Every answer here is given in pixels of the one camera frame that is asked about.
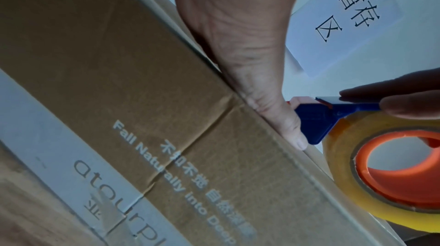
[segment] cardboard box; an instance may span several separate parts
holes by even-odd
[[[141,1],[0,4],[0,139],[97,235],[400,245]]]

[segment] tape roll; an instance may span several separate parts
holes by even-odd
[[[338,187],[374,216],[406,227],[440,232],[440,148],[422,163],[398,171],[368,168],[380,144],[403,137],[440,140],[440,120],[406,120],[383,112],[357,112],[339,120],[323,140]]]

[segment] brown cardboard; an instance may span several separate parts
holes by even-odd
[[[398,245],[379,225],[367,226],[364,213],[303,152],[139,0],[1,0],[0,6],[0,68],[192,245],[228,243],[223,230],[207,223],[212,215],[236,245]],[[137,137],[133,145],[121,137],[122,129]],[[196,175],[170,161],[162,152],[165,140],[203,173],[207,187],[198,189]],[[145,161],[136,150],[139,142],[202,203],[206,217]],[[211,189],[256,233],[246,237],[210,203],[205,194]]]

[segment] white paper sign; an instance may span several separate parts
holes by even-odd
[[[401,18],[396,0],[310,0],[291,16],[286,46],[314,77]]]

